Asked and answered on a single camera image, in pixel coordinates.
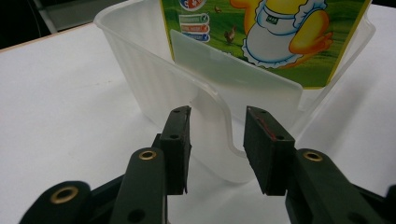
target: white surface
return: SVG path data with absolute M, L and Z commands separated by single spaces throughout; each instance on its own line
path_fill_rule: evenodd
M 326 152 L 351 182 L 379 194 L 396 183 L 396 9 L 372 6 L 376 33 L 297 142 Z M 161 130 L 142 116 L 93 25 L 0 53 L 0 223 L 17 223 L 45 189 L 122 174 Z M 191 159 L 189 194 L 172 223 L 282 223 L 284 198 L 256 181 L 232 185 Z

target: translucent plastic container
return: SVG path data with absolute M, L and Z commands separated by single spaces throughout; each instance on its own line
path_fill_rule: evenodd
M 192 156 L 221 178 L 238 183 L 254 178 L 240 134 L 247 105 L 268 110 L 298 138 L 375 32 L 364 17 L 329 85 L 308 91 L 178 32 L 172 32 L 173 61 L 160 0 L 124 2 L 103 10 L 94 22 L 103 30 L 141 111 L 163 127 L 170 110 L 191 106 Z M 233 130 L 239 134 L 233 136 Z

